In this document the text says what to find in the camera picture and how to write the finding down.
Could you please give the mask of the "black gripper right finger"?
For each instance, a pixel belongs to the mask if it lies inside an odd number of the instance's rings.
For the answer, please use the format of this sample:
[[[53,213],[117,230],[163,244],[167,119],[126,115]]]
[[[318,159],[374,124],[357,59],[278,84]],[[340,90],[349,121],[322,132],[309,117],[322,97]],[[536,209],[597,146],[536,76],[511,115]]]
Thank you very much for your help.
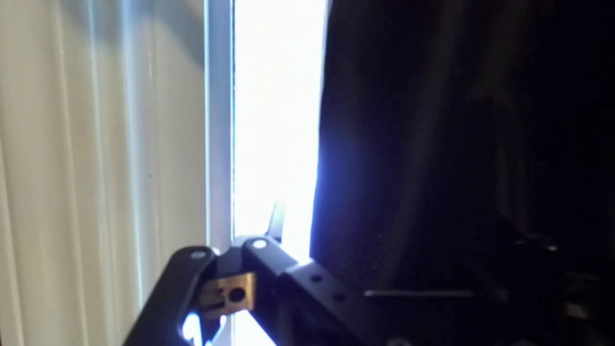
[[[316,261],[299,263],[284,240],[282,203],[263,234],[240,238],[217,259],[217,274],[245,276],[226,292],[228,309],[247,309],[276,346],[386,346],[388,317]]]

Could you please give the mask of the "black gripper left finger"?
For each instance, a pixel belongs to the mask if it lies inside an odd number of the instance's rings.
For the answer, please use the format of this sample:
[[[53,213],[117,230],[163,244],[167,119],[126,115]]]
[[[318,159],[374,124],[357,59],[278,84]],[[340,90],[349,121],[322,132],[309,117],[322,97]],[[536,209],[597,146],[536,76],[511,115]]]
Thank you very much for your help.
[[[215,253],[205,245],[176,249],[165,263],[122,346],[190,346],[184,317]]]

